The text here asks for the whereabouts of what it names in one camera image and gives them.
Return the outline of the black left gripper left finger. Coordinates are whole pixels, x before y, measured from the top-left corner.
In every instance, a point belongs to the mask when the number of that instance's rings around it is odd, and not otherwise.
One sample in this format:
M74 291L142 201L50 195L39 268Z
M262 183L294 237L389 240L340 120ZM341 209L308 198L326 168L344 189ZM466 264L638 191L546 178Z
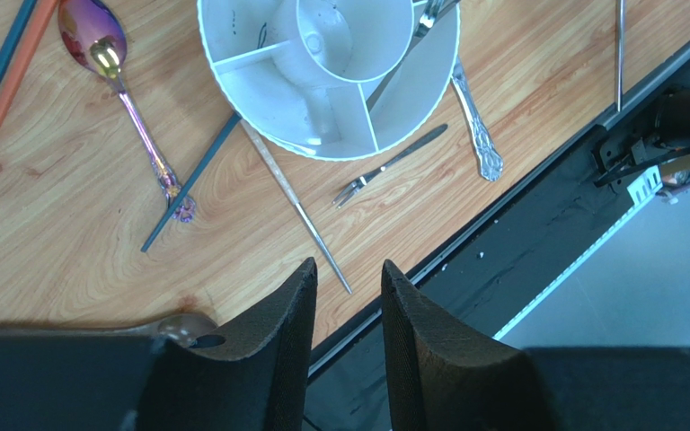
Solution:
M317 266L191 347L166 337L0 336L0 430L298 430Z

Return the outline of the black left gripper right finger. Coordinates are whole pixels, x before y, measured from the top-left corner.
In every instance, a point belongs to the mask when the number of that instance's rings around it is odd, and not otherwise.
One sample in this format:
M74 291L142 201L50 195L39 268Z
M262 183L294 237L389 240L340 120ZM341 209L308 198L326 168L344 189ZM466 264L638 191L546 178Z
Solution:
M690 347L517 349L382 268L395 430L690 430Z

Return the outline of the dark brown wooden spoon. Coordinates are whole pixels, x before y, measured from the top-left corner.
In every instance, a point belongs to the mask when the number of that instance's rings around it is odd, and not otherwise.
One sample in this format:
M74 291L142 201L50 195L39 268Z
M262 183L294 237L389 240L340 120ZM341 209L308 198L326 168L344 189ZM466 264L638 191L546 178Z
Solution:
M187 312L175 313L147 323L122 328L0 324L0 336L166 337L181 346L191 347L200 337L207 336L217 328L218 324L207 315Z

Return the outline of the silver table knife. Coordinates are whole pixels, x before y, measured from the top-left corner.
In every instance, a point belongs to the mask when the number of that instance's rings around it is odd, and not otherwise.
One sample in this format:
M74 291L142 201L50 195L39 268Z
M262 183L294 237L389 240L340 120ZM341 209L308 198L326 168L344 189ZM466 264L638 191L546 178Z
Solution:
M459 56L456 57L450 83L464 114L472 146L478 158L479 173L488 181L497 181L503 173L504 161L497 152L489 129L484 124L482 116L477 110L467 82L464 66Z

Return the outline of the orange chopstick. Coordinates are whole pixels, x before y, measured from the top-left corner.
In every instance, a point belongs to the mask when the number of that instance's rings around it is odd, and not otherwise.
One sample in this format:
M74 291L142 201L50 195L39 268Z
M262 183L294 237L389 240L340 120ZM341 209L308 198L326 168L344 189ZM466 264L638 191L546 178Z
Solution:
M0 128L17 94L22 79L47 29L58 1L39 1L25 35L19 44L15 60L10 64L0 91Z

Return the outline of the iridescent ornate handle utensil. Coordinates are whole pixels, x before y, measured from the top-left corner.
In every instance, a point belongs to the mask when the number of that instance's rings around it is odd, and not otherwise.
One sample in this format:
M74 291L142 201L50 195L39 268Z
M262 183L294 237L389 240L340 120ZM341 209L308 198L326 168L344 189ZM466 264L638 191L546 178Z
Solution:
M146 149L167 207L174 211L172 218L190 222L195 215L196 203L189 196L185 196L180 204L175 202L181 196L182 185L155 144L124 83L122 72L128 41L118 18L101 1L60 1L57 11L57 25L68 52L78 64L107 83L127 110Z

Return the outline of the silver chopstick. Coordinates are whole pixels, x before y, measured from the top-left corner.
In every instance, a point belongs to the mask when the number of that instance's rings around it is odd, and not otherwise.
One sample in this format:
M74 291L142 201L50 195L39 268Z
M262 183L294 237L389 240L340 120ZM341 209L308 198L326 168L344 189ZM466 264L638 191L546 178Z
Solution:
M615 43L615 110L624 107L624 44L625 44L625 0L616 0L616 43Z

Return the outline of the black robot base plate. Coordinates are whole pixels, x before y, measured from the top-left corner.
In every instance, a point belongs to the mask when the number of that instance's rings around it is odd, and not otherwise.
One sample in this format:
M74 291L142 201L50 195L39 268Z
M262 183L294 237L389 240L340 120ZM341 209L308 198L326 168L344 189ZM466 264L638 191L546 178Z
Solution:
M636 87L635 105L582 130L456 243L411 270L410 280L464 323L499 332L632 209L632 177L597 181L629 163L636 144L649 157L659 154L655 143L665 133L654 124L657 108L685 89L690 56L678 56ZM303 429L389 429L384 354L382 312L372 303L315 349Z

